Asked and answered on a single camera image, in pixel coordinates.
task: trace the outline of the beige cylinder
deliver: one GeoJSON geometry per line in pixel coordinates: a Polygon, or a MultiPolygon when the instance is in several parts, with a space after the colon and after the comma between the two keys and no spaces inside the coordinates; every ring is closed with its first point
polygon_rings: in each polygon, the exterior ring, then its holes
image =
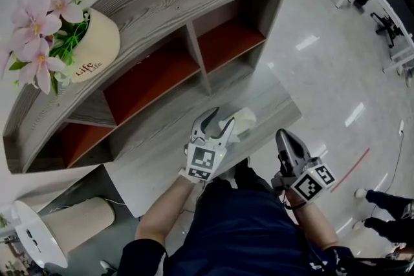
{"type": "Polygon", "coordinates": [[[68,73],[72,82],[82,82],[99,74],[115,60],[120,50],[120,34],[115,22],[92,8],[88,12],[88,30],[73,49],[74,65],[68,73]]]}
{"type": "Polygon", "coordinates": [[[78,247],[115,221],[111,205],[102,198],[88,199],[42,217],[64,252],[78,247]]]}

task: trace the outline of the office chair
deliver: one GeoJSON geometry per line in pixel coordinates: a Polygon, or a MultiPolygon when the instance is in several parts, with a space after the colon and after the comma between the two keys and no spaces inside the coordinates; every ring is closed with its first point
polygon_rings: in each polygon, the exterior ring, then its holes
{"type": "Polygon", "coordinates": [[[402,31],[401,29],[399,29],[399,27],[397,27],[395,25],[395,23],[393,22],[393,20],[388,17],[388,16],[384,16],[384,17],[379,17],[377,13],[371,13],[371,17],[376,17],[382,24],[382,27],[375,30],[376,34],[379,35],[381,34],[383,31],[387,31],[388,36],[391,40],[391,44],[388,45],[389,48],[393,48],[394,47],[394,39],[397,36],[402,35],[402,31]]]}

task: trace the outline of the red shelf back panel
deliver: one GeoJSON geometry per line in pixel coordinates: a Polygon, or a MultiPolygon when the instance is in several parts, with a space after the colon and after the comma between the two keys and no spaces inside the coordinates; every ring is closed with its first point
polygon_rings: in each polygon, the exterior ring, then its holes
{"type": "Polygon", "coordinates": [[[66,168],[70,168],[113,130],[114,128],[69,123],[60,132],[62,158],[66,168]]]}
{"type": "Polygon", "coordinates": [[[128,121],[198,71],[182,41],[174,39],[165,44],[103,92],[116,124],[128,121]]]}
{"type": "Polygon", "coordinates": [[[265,41],[254,27],[239,18],[231,19],[198,38],[207,72],[225,65],[265,41]]]}

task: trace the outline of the navy blue shirt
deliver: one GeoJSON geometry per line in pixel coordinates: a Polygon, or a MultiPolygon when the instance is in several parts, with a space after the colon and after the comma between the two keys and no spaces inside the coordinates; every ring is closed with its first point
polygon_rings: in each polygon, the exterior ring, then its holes
{"type": "Polygon", "coordinates": [[[279,199],[242,189],[202,197],[184,245],[162,261],[165,253],[154,240],[131,242],[118,276],[323,275],[320,261],[335,271],[338,259],[352,257],[348,248],[308,243],[279,199]]]}

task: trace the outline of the white flower pot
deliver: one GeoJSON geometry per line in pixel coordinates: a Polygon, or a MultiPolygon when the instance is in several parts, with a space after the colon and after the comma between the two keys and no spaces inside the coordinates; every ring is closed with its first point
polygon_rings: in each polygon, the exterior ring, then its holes
{"type": "Polygon", "coordinates": [[[69,77],[75,83],[86,81],[105,70],[117,57],[121,45],[115,22],[93,8],[88,12],[88,30],[73,49],[74,65],[69,77]]]}

